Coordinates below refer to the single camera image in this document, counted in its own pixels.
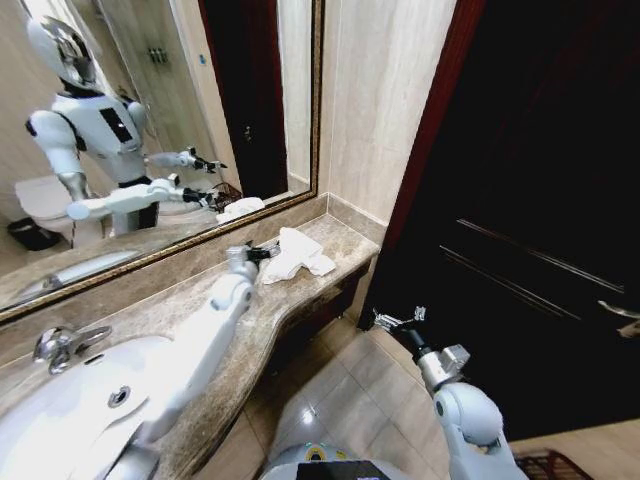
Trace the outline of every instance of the folded towel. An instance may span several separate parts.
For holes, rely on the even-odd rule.
[[[224,212],[216,215],[216,220],[218,220],[218,223],[229,222],[247,213],[260,210],[264,208],[264,206],[264,202],[258,197],[241,198],[224,207]]]
[[[336,264],[322,254],[322,245],[295,228],[280,229],[280,255],[271,259],[264,269],[262,282],[266,285],[292,279],[301,267],[313,275],[326,275]]]

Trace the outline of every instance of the chrome faucet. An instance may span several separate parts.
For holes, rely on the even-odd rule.
[[[33,350],[33,361],[50,362],[49,373],[57,375],[69,367],[73,355],[82,353],[110,333],[111,327],[94,328],[82,333],[65,327],[50,328],[38,338]]]

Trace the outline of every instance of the mirror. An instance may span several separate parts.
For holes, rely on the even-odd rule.
[[[0,312],[316,195],[321,10],[12,0]]]

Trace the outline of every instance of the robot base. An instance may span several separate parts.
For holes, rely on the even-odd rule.
[[[265,471],[261,480],[410,480],[390,463],[356,460],[343,450],[315,443],[286,449]]]

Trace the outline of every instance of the dark wooden door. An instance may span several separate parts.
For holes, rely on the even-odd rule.
[[[200,0],[245,197],[287,191],[277,0]]]
[[[640,416],[640,339],[598,303],[640,311],[639,24],[633,1],[487,2],[425,158],[416,138],[361,324],[425,305],[510,439]]]

